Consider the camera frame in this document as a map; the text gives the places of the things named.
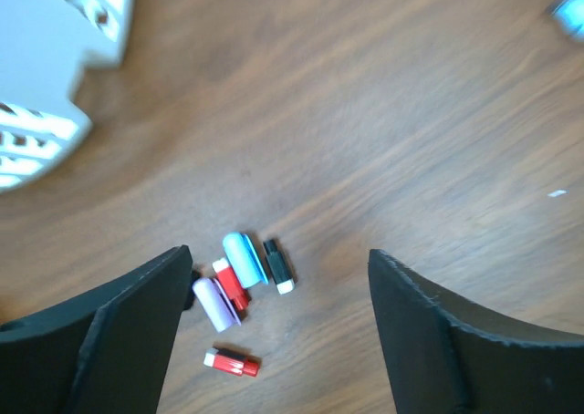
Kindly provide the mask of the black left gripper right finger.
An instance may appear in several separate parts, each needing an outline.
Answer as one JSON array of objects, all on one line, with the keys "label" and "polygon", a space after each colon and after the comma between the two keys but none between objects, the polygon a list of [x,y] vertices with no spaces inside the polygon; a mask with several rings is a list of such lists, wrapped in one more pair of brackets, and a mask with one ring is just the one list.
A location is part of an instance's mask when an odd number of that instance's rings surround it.
[{"label": "black left gripper right finger", "polygon": [[397,412],[582,412],[581,335],[497,313],[382,250],[368,275]]}]

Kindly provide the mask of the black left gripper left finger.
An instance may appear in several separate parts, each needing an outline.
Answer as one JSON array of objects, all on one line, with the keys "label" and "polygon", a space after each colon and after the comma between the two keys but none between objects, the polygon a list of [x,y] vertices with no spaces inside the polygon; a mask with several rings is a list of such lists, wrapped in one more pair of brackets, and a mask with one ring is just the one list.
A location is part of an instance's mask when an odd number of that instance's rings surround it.
[{"label": "black left gripper left finger", "polygon": [[192,257],[148,263],[1,325],[4,413],[154,413],[191,288]]}]

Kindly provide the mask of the red marker cap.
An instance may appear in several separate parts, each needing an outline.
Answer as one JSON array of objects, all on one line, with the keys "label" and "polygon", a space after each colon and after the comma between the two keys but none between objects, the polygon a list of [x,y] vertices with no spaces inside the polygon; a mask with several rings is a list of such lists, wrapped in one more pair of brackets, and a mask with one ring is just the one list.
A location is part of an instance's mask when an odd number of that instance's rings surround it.
[{"label": "red marker cap", "polygon": [[245,311],[249,307],[249,296],[242,287],[233,267],[225,258],[222,258],[214,261],[212,268],[227,298],[235,309],[239,312]]},{"label": "red marker cap", "polygon": [[205,352],[203,364],[234,376],[255,378],[260,365],[255,359],[228,348],[212,347]]}]

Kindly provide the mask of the purple highlighter cap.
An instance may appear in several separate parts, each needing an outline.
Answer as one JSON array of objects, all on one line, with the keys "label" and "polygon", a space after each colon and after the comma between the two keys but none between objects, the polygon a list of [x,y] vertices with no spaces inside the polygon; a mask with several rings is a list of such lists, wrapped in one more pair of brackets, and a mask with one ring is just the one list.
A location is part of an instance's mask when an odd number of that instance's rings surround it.
[{"label": "purple highlighter cap", "polygon": [[193,290],[214,329],[224,332],[231,326],[240,326],[241,320],[224,289],[215,278],[202,277],[195,282]]}]

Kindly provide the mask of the light blue marker cap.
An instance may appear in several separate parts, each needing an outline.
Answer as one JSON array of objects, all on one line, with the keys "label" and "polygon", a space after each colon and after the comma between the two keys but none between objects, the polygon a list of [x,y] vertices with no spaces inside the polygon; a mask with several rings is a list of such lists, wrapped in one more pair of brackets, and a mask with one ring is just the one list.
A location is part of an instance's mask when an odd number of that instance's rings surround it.
[{"label": "light blue marker cap", "polygon": [[264,266],[247,234],[227,234],[223,239],[223,248],[243,288],[247,289],[258,283],[268,283]]}]

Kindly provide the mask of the black marker cap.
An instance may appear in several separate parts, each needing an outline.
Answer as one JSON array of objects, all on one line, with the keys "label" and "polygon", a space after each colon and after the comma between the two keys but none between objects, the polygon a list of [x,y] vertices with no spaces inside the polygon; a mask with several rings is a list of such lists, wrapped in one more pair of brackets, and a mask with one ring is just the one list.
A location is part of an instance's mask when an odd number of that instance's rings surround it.
[{"label": "black marker cap", "polygon": [[263,246],[266,252],[266,263],[278,293],[280,295],[290,293],[295,289],[296,283],[286,257],[274,239],[263,241]]}]

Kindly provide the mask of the light blue capped marker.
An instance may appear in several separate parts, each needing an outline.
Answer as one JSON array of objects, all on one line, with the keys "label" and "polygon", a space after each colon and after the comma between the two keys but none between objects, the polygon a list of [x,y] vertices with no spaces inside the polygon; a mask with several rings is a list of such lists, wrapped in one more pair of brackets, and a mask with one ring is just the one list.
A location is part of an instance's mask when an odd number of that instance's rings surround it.
[{"label": "light blue capped marker", "polygon": [[584,0],[556,0],[548,10],[566,36],[583,42]]}]

